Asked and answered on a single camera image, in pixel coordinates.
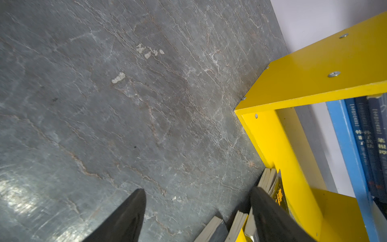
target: white wall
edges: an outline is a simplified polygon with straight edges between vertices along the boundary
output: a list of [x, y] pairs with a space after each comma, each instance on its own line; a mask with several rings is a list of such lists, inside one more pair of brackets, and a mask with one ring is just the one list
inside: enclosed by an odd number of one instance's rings
[[321, 141], [320, 148], [325, 153], [333, 181], [337, 188], [337, 193], [355, 197], [355, 192], [352, 188], [352, 183], [348, 175], [347, 167], [345, 166], [327, 104], [315, 103], [308, 106], [312, 114], [311, 122], [316, 123], [317, 138]]
[[387, 0], [271, 0], [290, 52], [387, 11]]

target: blue shelf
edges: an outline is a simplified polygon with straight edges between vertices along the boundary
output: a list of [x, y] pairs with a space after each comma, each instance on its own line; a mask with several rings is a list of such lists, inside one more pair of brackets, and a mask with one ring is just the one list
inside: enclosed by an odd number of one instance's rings
[[380, 211], [375, 209], [365, 179], [363, 167], [344, 100], [327, 102], [330, 118], [339, 141], [342, 156], [347, 167], [356, 200], [358, 201], [364, 225], [370, 242], [382, 241], [380, 228]]

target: blue book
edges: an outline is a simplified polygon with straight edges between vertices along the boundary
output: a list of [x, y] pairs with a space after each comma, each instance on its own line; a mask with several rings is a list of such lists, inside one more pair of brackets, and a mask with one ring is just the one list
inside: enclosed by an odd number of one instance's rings
[[378, 198], [382, 202], [387, 202], [387, 193], [384, 186], [384, 177], [382, 165], [380, 163], [377, 142], [373, 132], [370, 110], [368, 108], [368, 100], [365, 96], [355, 98], [356, 108], [359, 115], [359, 122], [363, 136], [366, 142], [366, 149], [368, 152], [368, 159], [370, 161], [372, 175], [375, 181], [375, 187], [378, 191]]
[[382, 166], [384, 176], [384, 187], [387, 187], [387, 94], [368, 96], [368, 107], [371, 113], [373, 131], [375, 133], [375, 147], [378, 149], [378, 155]]
[[368, 152], [366, 149], [366, 140], [363, 135], [363, 131], [359, 122], [359, 115], [356, 109], [355, 99], [348, 98], [345, 99], [345, 105], [347, 107], [347, 112], [349, 115], [349, 121], [351, 123], [352, 132], [355, 137], [356, 146], [360, 155], [360, 162], [364, 170], [365, 179], [367, 181], [368, 189], [371, 192], [371, 195], [374, 197], [379, 197], [378, 191], [375, 186], [375, 179], [373, 178], [372, 168], [370, 164], [370, 159], [368, 157]]

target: dark blue book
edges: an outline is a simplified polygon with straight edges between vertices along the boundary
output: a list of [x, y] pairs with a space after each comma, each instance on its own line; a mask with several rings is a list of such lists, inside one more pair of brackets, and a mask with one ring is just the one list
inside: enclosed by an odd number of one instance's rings
[[370, 109], [373, 132], [375, 133], [375, 147], [378, 150], [380, 164], [382, 166], [384, 187], [387, 186], [387, 137], [385, 128], [387, 126], [386, 94], [368, 96], [368, 107]]
[[372, 196], [379, 197], [375, 186], [375, 179], [373, 178], [368, 152], [366, 149], [366, 141], [359, 122], [359, 115], [356, 109], [355, 99], [348, 98], [344, 101], [345, 105], [347, 106], [349, 121], [351, 122], [353, 135], [355, 136], [356, 146], [360, 155], [360, 162], [363, 166], [365, 179], [367, 180], [368, 189], [370, 190]]
[[379, 151], [377, 149], [377, 142], [373, 132], [367, 97], [363, 96], [355, 98], [355, 103], [359, 115], [361, 130], [366, 142], [366, 149], [372, 169], [372, 175], [375, 179], [375, 187], [379, 195], [378, 198], [383, 202], [387, 202], [387, 193], [384, 186], [382, 165], [378, 155]]

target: white stain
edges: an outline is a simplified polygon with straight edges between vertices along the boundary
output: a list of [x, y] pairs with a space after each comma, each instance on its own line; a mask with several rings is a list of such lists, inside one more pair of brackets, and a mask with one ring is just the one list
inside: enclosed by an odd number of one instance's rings
[[120, 73], [118, 74], [118, 76], [116, 76], [116, 78], [114, 78], [114, 79], [111, 80], [111, 82], [112, 82], [113, 84], [116, 84], [117, 82], [122, 81], [122, 79], [124, 79], [124, 78], [125, 78], [125, 73], [120, 72]]
[[152, 47], [149, 47], [149, 46], [144, 46], [143, 44], [139, 43], [137, 46], [136, 46], [136, 51], [139, 52], [140, 54], [142, 54], [146, 49], [149, 49], [149, 52], [144, 54], [144, 57], [145, 58], [149, 58], [151, 55], [154, 55], [154, 56], [157, 56], [159, 53], [160, 54], [164, 54], [164, 51], [163, 50], [156, 50], [156, 49], [153, 49]]
[[150, 219], [150, 218], [151, 218], [151, 216], [144, 214], [144, 220], [145, 220], [145, 221], [147, 221], [147, 220]]
[[180, 197], [176, 197], [176, 196], [174, 196], [173, 198], [172, 198], [172, 201], [176, 201], [176, 202], [179, 202], [179, 203], [184, 203], [184, 201], [183, 200], [180, 200]]
[[137, 52], [139, 52], [140, 54], [146, 49], [146, 47], [142, 46], [142, 44], [138, 44], [137, 45]]
[[48, 133], [48, 135], [56, 142], [56, 143], [59, 143], [60, 142], [60, 138], [59, 136], [55, 133], [55, 131], [50, 131]]
[[148, 59], [148, 58], [151, 56], [151, 53], [152, 53], [152, 52], [149, 51], [148, 53], [144, 54], [144, 57]]

